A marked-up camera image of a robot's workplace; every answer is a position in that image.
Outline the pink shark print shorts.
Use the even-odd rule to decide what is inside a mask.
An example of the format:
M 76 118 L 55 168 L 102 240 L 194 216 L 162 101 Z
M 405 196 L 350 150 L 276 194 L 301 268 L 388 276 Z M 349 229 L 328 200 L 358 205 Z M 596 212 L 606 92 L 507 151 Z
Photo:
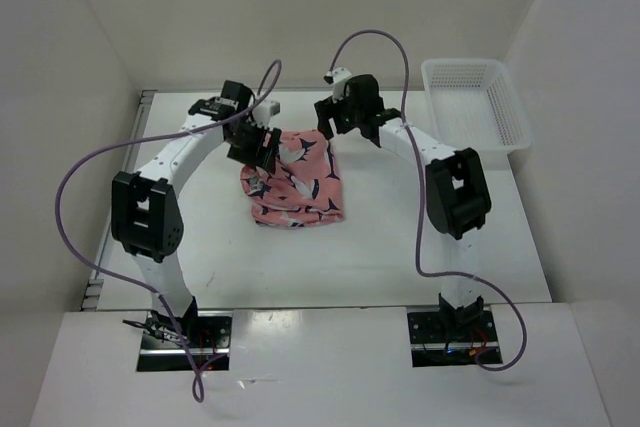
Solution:
M 275 171 L 243 167 L 240 182 L 260 226 L 298 229 L 344 219 L 337 157 L 317 130 L 284 132 Z

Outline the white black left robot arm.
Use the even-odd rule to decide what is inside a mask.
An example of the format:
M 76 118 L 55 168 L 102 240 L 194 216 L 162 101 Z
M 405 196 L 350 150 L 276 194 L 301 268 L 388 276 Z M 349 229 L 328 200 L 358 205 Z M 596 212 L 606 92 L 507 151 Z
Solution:
M 111 234 L 152 289 L 148 329 L 163 330 L 175 345 L 196 341 L 203 329 L 195 297 L 177 250 L 185 234 L 178 197 L 205 158 L 220 146 L 228 158 L 274 172 L 281 132 L 269 122 L 280 111 L 273 100 L 256 102 L 242 83 L 227 81 L 219 95 L 196 101 L 179 135 L 133 173 L 119 172 L 111 186 Z

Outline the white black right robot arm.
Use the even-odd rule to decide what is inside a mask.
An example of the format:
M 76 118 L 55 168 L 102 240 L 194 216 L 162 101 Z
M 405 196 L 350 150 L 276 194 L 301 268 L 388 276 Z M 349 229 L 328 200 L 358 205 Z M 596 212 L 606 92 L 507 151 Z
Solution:
M 447 254 L 438 296 L 439 329 L 450 340 L 464 338 L 484 308 L 474 280 L 479 230 L 492 204 L 479 154 L 445 145 L 406 122 L 399 110 L 386 108 L 378 81 L 370 74 L 354 76 L 336 68 L 324 80 L 332 94 L 314 107 L 326 138 L 357 129 L 377 147 L 417 165 L 423 181 L 421 213 L 443 235 Z

